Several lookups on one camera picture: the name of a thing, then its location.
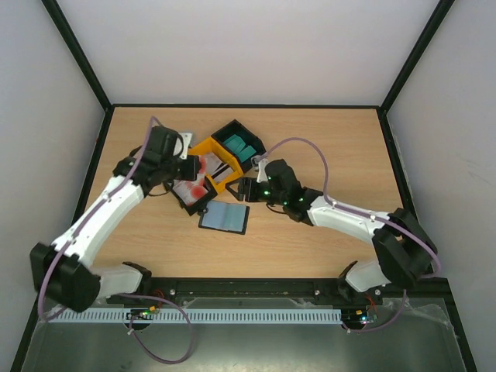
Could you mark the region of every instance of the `wooden table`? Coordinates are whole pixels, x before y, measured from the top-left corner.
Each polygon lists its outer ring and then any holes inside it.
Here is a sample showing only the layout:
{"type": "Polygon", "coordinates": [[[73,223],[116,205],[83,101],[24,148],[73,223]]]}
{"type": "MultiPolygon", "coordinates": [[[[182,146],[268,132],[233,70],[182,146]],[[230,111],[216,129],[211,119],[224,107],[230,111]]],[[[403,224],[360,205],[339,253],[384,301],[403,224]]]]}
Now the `wooden table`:
{"type": "MultiPolygon", "coordinates": [[[[328,193],[342,202],[393,212],[398,189],[375,110],[306,108],[116,108],[88,205],[112,169],[143,142],[155,115],[165,126],[195,134],[196,143],[232,119],[259,136],[268,149],[289,136],[314,141],[330,167],[328,193]]],[[[272,160],[285,159],[302,185],[322,189],[324,170],[304,143],[288,143],[272,160]]],[[[162,191],[156,188],[153,192],[162,191]]],[[[225,191],[216,200],[236,202],[225,191]]],[[[336,277],[353,260],[375,256],[372,246],[331,229],[310,227],[250,204],[246,235],[199,229],[173,195],[146,198],[108,238],[95,265],[124,260],[157,277],[336,277]]]]}

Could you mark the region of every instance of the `purple cable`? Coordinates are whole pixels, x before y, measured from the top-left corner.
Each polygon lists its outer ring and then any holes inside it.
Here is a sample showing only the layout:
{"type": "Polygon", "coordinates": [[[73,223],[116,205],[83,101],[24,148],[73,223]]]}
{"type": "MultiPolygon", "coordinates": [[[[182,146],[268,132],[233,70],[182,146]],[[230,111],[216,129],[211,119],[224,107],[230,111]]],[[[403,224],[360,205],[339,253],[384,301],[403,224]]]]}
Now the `purple cable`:
{"type": "Polygon", "coordinates": [[[40,293],[38,295],[38,316],[40,317],[40,319],[46,321],[46,322],[49,322],[51,319],[53,318],[56,318],[59,314],[61,314],[65,308],[61,309],[60,311],[58,311],[56,314],[50,316],[49,318],[46,318],[44,313],[43,313],[43,306],[45,304],[45,295],[47,294],[47,288],[48,288],[48,284],[50,283],[50,279],[52,277],[52,274],[53,272],[55,271],[55,267],[57,266],[58,262],[60,261],[60,259],[62,258],[62,256],[64,255],[65,251],[69,248],[69,246],[71,246],[72,242],[74,242],[74,240],[79,236],[79,233],[81,232],[81,230],[86,226],[86,224],[88,223],[88,221],[91,219],[91,217],[93,217],[95,215],[95,213],[107,202],[110,200],[110,198],[115,195],[116,193],[118,193],[119,191],[122,190],[122,188],[128,183],[128,181],[131,179],[131,177],[133,176],[134,172],[136,171],[138,165],[140,164],[140,161],[141,161],[141,158],[143,157],[143,151],[144,149],[146,148],[146,145],[148,144],[148,140],[150,139],[150,134],[151,134],[151,131],[152,131],[152,127],[153,127],[153,122],[156,122],[158,123],[160,126],[163,126],[161,122],[159,122],[159,120],[155,117],[155,116],[152,116],[150,118],[150,122],[148,124],[148,128],[146,130],[146,135],[145,135],[145,140],[143,141],[143,145],[141,146],[141,148],[139,149],[138,153],[137,153],[137,156],[136,156],[136,161],[134,162],[133,166],[131,167],[131,169],[129,170],[128,174],[124,177],[124,179],[122,180],[122,182],[119,184],[119,186],[117,186],[116,188],[114,188],[112,191],[110,191],[108,193],[108,198],[107,199],[102,199],[84,218],[83,220],[81,221],[81,223],[79,224],[79,226],[74,230],[73,234],[72,234],[72,237],[71,237],[71,240],[68,240],[61,248],[60,250],[57,252],[57,254],[55,255],[55,257],[53,258],[51,264],[49,265],[48,267],[48,270],[46,270],[46,274],[45,274],[45,277],[43,278],[43,282],[41,284],[41,287],[40,287],[40,293]]]}
{"type": "MultiPolygon", "coordinates": [[[[372,215],[374,215],[373,213],[366,213],[366,212],[362,212],[358,209],[348,207],[346,205],[341,205],[338,201],[331,199],[327,195],[327,187],[329,184],[329,165],[327,163],[326,157],[324,156],[324,153],[317,147],[317,145],[315,145],[312,141],[309,141],[308,139],[301,138],[301,137],[290,137],[287,139],[283,139],[275,146],[272,146],[270,148],[270,150],[268,150],[265,154],[260,155],[260,156],[255,157],[255,158],[260,161],[261,159],[268,157],[269,154],[272,153],[274,150],[276,150],[279,146],[284,145],[285,143],[290,142],[290,141],[301,141],[301,142],[307,143],[308,145],[313,147],[315,151],[317,151],[320,158],[322,159],[322,162],[324,164],[324,171],[325,171],[323,193],[324,193],[324,200],[327,203],[329,203],[330,205],[334,205],[334,208],[341,209],[342,211],[351,213],[352,215],[358,215],[360,217],[365,217],[366,219],[370,219],[372,217],[372,215]]],[[[432,274],[422,275],[421,276],[422,278],[435,277],[441,271],[441,261],[439,261],[439,258],[436,256],[436,254],[434,253],[434,251],[431,249],[430,246],[428,246],[426,243],[422,242],[417,236],[413,235],[411,232],[409,232],[407,229],[404,229],[403,227],[401,227],[397,223],[394,223],[388,219],[383,219],[379,216],[375,216],[375,219],[377,221],[382,222],[385,225],[388,225],[388,226],[392,227],[393,229],[399,231],[404,236],[407,236],[408,238],[410,238],[411,240],[416,242],[418,245],[420,245],[430,255],[432,260],[436,263],[436,269],[434,270],[434,272],[432,274]]]]}
{"type": "Polygon", "coordinates": [[[384,329],[387,326],[390,326],[391,324],[393,324],[394,322],[396,322],[396,319],[398,319],[398,317],[400,316],[400,314],[403,312],[403,308],[405,307],[405,303],[406,303],[406,289],[403,290],[403,299],[401,300],[401,306],[400,306],[400,308],[398,309],[398,311],[396,312],[396,314],[394,314],[393,317],[391,319],[389,319],[387,322],[385,322],[384,324],[379,325],[378,327],[369,328],[369,329],[349,329],[346,326],[346,324],[343,323],[343,328],[346,331],[353,332],[353,333],[375,332],[375,331],[378,331],[380,329],[384,329]]]}
{"type": "Polygon", "coordinates": [[[118,294],[118,296],[123,296],[123,297],[127,297],[127,298],[141,298],[143,300],[161,301],[164,304],[167,304],[167,305],[172,306],[173,308],[176,308],[183,315],[184,320],[188,324],[188,327],[189,327],[189,330],[190,330],[190,333],[191,333],[191,338],[190,338],[190,341],[189,341],[188,350],[186,350],[186,353],[181,358],[179,358],[177,360],[167,360],[167,359],[162,359],[159,356],[157,356],[154,353],[152,353],[145,346],[145,344],[143,343],[143,341],[141,341],[141,339],[138,337],[138,335],[136,334],[136,332],[133,329],[133,321],[134,321],[135,318],[138,317],[138,315],[133,316],[131,318],[131,320],[129,320],[129,331],[130,331],[130,335],[132,335],[134,337],[134,339],[141,345],[141,347],[143,348],[144,352],[150,358],[152,358],[153,360],[155,360],[155,361],[157,361],[159,363],[163,363],[163,364],[179,364],[179,363],[184,362],[187,358],[189,358],[189,356],[193,352],[193,347],[195,346],[195,332],[193,330],[193,325],[191,324],[191,320],[189,319],[188,314],[186,314],[186,312],[180,306],[174,304],[172,301],[166,300],[165,298],[154,297],[154,296],[143,296],[143,295],[140,295],[140,294],[131,294],[130,295],[130,294],[127,294],[127,293],[121,293],[121,294],[118,294]]]}

